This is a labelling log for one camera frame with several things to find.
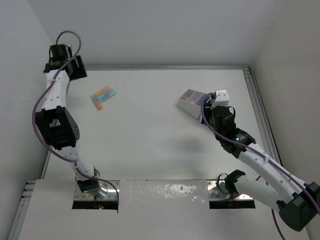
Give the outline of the orange highlighter clear body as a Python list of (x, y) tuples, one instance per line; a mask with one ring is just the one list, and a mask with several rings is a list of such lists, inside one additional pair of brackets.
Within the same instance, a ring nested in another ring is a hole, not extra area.
[(101, 103), (97, 100), (97, 98), (94, 95), (90, 96), (90, 99), (92, 103), (94, 104), (95, 108), (100, 111), (102, 109)]

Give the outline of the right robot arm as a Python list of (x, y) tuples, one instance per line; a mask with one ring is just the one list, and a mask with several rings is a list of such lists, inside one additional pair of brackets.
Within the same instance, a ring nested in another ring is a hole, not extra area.
[(204, 123), (222, 148), (251, 167), (265, 183), (234, 170), (224, 179), (228, 195), (246, 194), (278, 213), (291, 229), (300, 232), (320, 213), (320, 186), (291, 174), (269, 156), (256, 140), (238, 128), (228, 106), (205, 107)]

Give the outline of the pink highlighter yellow-orange cap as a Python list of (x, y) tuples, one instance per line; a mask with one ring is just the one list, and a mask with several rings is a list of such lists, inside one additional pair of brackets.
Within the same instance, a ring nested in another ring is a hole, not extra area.
[(111, 87), (109, 85), (105, 86), (104, 88), (96, 91), (93, 95), (97, 98), (98, 96), (100, 96), (101, 94), (103, 94), (104, 92), (107, 92)]

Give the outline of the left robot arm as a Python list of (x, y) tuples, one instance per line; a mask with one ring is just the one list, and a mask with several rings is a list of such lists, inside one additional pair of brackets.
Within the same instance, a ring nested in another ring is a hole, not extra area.
[(52, 154), (68, 162), (75, 173), (81, 192), (96, 194), (100, 184), (97, 170), (79, 153), (79, 127), (66, 107), (70, 82), (87, 77), (82, 59), (72, 56), (66, 44), (49, 48), (49, 61), (45, 65), (46, 90), (40, 98), (41, 107), (34, 107), (32, 125), (36, 134)]

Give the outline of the green highlighter clear body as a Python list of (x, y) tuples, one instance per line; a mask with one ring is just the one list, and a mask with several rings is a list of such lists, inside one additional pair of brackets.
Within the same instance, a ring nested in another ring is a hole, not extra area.
[(106, 95), (106, 97), (107, 98), (111, 98), (111, 97), (113, 97), (114, 95), (116, 94), (116, 91), (111, 91), (110, 93), (108, 93), (107, 95)]

